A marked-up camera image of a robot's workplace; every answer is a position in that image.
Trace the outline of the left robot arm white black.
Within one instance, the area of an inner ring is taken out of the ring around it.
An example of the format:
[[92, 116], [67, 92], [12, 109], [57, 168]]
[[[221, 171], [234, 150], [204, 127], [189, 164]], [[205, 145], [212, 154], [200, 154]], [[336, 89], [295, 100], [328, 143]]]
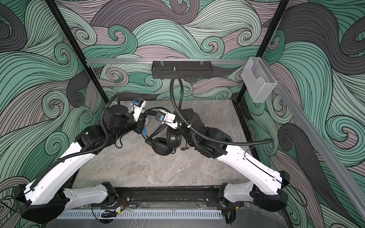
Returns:
[[37, 179], [14, 189], [15, 199], [21, 202], [21, 218], [44, 224], [66, 210], [88, 204], [113, 206], [118, 194], [110, 182], [94, 187], [71, 189], [64, 185], [85, 163], [131, 131], [141, 133], [145, 119], [141, 117], [145, 101], [132, 101], [133, 110], [108, 102], [99, 122], [87, 127], [74, 142]]

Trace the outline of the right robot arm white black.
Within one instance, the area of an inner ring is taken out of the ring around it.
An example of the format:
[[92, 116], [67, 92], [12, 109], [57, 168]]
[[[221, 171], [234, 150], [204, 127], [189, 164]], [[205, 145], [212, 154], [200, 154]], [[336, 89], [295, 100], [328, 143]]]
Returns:
[[240, 146], [232, 145], [229, 135], [218, 128], [205, 126], [192, 109], [183, 109], [181, 114], [189, 124], [175, 113], [171, 114], [162, 109], [156, 112], [155, 119], [168, 125], [166, 138], [155, 140], [156, 153], [172, 153], [184, 138], [187, 144], [200, 154], [228, 164], [249, 179], [244, 184], [225, 183], [220, 187], [218, 199], [224, 206], [252, 202], [270, 212], [279, 211], [287, 206], [288, 195], [283, 189], [289, 184], [290, 175], [286, 171], [275, 171], [256, 160]]

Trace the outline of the black blue headphones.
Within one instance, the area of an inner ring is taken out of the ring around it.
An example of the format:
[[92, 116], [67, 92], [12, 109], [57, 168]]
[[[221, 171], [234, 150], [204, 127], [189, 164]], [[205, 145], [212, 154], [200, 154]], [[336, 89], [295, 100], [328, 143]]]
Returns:
[[[142, 116], [156, 116], [159, 109], [171, 113], [165, 108], [153, 107], [144, 111]], [[151, 146], [153, 151], [161, 156], [174, 154], [176, 152], [176, 149], [181, 145], [182, 142], [182, 135], [180, 134], [179, 130], [173, 129], [165, 123], [158, 127], [150, 135], [147, 134], [146, 126], [144, 126], [141, 135], [145, 139], [145, 142]]]

